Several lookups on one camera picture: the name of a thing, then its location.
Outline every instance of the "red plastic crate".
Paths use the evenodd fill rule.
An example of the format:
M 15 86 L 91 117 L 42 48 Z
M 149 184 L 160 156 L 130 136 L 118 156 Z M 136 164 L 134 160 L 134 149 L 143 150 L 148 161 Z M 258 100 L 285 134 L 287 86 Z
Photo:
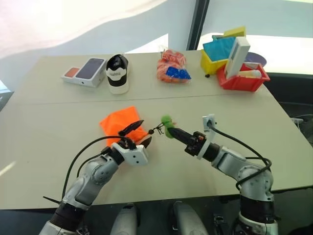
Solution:
M 255 92 L 262 84 L 263 82 L 270 81 L 270 78 L 268 77 L 267 73 L 264 71 L 261 64 L 258 65 L 256 70 L 259 70 L 261 72 L 262 77 L 261 78 L 248 78 L 244 76 L 235 75 L 230 77 L 229 79 L 226 79 L 224 74 L 224 68 L 226 65 L 222 66 L 217 70 L 217 78 L 219 79 L 220 86 L 223 87 L 226 90 L 239 90 L 239 91 L 249 91 L 249 92 Z M 247 67 L 245 64 L 242 65 L 240 71 L 248 71 L 253 70 L 249 67 Z

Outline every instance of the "plastic bag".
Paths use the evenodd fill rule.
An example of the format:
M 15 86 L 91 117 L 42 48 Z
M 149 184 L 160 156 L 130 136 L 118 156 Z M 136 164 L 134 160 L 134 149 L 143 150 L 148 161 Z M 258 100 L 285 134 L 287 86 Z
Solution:
M 182 53 L 165 50 L 157 62 L 157 78 L 163 82 L 185 83 L 191 79 L 185 64 L 186 58 Z

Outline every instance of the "red basket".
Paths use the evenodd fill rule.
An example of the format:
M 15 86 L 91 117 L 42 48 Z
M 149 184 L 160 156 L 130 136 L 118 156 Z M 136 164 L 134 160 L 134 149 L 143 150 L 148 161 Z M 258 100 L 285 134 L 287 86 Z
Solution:
M 263 82 L 270 81 L 267 73 L 264 71 L 261 64 L 255 70 L 259 70 L 261 72 L 261 78 L 249 78 L 244 76 L 235 75 L 226 79 L 224 74 L 224 68 L 226 65 L 222 66 L 217 70 L 217 78 L 219 79 L 220 86 L 226 90 L 239 90 L 239 91 L 249 91 L 255 92 Z M 245 64 L 242 65 L 240 71 L 248 71 L 252 70 L 251 68 L 247 67 Z

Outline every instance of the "purple object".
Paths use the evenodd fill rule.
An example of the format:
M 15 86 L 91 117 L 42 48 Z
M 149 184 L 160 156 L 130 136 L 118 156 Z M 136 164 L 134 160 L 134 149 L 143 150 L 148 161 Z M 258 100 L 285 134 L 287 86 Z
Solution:
M 260 63 L 262 67 L 266 65 L 266 59 L 262 55 L 253 52 L 248 52 L 245 62 Z

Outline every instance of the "white table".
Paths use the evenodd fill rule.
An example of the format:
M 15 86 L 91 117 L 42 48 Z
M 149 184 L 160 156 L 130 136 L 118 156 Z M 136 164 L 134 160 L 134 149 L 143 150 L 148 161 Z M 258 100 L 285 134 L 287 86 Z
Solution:
M 190 133 L 202 131 L 201 117 L 215 113 L 219 129 L 272 160 L 273 189 L 312 185 L 313 149 L 269 91 L 264 86 L 256 93 L 222 90 L 215 77 L 204 77 L 199 51 L 184 53 L 193 78 L 187 86 L 156 81 L 151 72 L 156 71 L 156 63 L 151 58 L 157 59 L 157 53 L 128 55 L 133 66 L 131 89 L 121 96 L 110 94 L 106 83 L 91 89 L 61 81 L 59 75 L 64 70 L 80 66 L 88 56 L 40 60 L 0 112 L 0 171 L 12 166 L 0 175 L 0 209 L 55 207 L 42 196 L 60 199 L 72 158 L 88 142 L 103 136 L 99 121 L 131 105 L 145 119 L 146 130 L 159 124 L 163 114 L 171 114 L 180 128 Z M 153 64 L 145 62 L 141 67 L 138 61 Z M 156 84 L 154 89 L 150 89 L 152 84 Z M 215 142 L 253 156 L 219 135 Z M 74 181 L 80 163 L 104 146 L 104 142 L 94 145 L 81 156 L 69 183 Z M 149 164 L 122 164 L 95 204 L 238 193 L 233 179 L 184 149 L 182 143 L 154 134 L 148 147 Z

